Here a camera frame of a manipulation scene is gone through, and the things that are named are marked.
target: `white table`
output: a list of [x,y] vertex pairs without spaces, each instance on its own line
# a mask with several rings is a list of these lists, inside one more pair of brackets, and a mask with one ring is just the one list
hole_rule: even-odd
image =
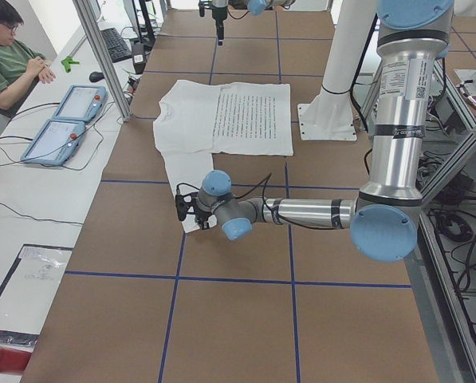
[[[73,57],[81,62],[79,65],[71,65],[70,73],[66,73],[61,65],[61,60],[73,51],[83,36],[84,32],[80,28],[51,66],[57,75],[55,82],[49,85],[38,84],[21,110],[47,102],[60,102],[70,85],[91,84],[89,74],[100,71],[100,67],[87,41]],[[132,61],[121,61],[114,67],[124,87],[129,73],[134,73]],[[106,86],[106,83],[103,80],[95,85]],[[110,102],[112,95],[108,94],[106,105]],[[42,107],[17,116],[9,123],[2,136],[34,138],[44,122],[53,115],[55,108],[55,106]],[[103,168],[116,142],[121,123],[119,111],[113,105],[96,125],[104,140],[84,170],[44,168],[41,165],[30,164],[0,167],[0,202],[22,214],[36,218],[83,223],[99,185]],[[70,168],[82,168],[89,161],[99,141],[100,136],[90,129],[73,158],[65,165]],[[0,140],[0,145],[15,161],[19,161],[28,144],[29,141],[24,140]],[[0,150],[0,164],[8,163],[9,159]],[[24,243],[74,247],[80,231],[80,225],[36,222],[21,218],[0,206],[0,284]],[[16,382],[19,379],[20,377],[0,374],[0,382]]]

